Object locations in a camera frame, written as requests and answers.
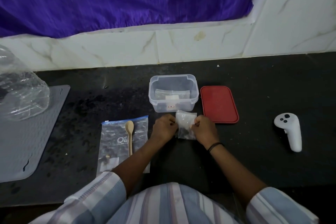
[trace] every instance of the red lid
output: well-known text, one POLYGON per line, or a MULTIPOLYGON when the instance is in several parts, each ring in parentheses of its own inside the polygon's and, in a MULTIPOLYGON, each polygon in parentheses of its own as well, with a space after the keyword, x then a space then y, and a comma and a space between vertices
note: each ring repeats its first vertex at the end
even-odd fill
POLYGON ((231 90, 225 86, 201 88, 203 114, 215 123, 237 123, 239 115, 231 90))

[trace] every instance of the striped shirt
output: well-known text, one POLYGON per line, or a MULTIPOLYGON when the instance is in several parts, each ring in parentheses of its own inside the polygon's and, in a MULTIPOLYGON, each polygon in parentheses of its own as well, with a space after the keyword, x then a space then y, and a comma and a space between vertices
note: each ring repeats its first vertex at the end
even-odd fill
MULTIPOLYGON (((249 223, 303 224, 319 219, 275 188, 256 194, 246 209, 249 223)), ((31 223, 213 223, 241 221, 198 191, 167 183, 148 188, 126 200, 126 189, 113 172, 103 172, 90 184, 66 198, 58 209, 31 223)))

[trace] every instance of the small plastic packet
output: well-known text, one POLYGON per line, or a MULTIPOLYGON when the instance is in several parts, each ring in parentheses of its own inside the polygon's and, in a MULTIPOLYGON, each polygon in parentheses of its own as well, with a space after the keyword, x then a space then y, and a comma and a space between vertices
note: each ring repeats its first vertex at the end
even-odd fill
MULTIPOLYGON (((130 119, 134 123, 132 136, 133 152, 139 150, 148 140, 148 115, 130 119)), ((128 134, 125 124, 129 120, 105 121, 101 124, 97 176, 111 171, 128 158, 128 134)), ((149 173, 150 163, 144 173, 149 173)))
POLYGON ((195 140, 195 134, 190 126, 194 124, 197 117, 196 112, 184 112, 178 110, 175 115, 175 122, 178 124, 178 138, 195 140))
POLYGON ((190 90, 176 91, 176 90, 155 90, 156 100, 176 100, 176 99, 190 99, 190 90))

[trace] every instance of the gray mat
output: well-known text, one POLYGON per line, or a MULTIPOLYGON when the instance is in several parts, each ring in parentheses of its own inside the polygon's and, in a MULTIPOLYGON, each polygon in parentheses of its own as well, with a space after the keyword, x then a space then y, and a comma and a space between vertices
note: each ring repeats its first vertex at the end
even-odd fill
POLYGON ((36 170, 69 90, 69 85, 50 87, 49 106, 39 115, 0 120, 0 182, 25 179, 36 170))

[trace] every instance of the white controller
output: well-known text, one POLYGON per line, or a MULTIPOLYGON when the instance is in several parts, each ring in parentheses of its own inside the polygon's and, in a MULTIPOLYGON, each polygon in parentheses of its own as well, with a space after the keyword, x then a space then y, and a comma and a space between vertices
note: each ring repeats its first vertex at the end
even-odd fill
POLYGON ((274 124, 285 130, 292 151, 300 152, 302 150, 302 139, 299 118, 293 113, 282 113, 275 117, 274 124))

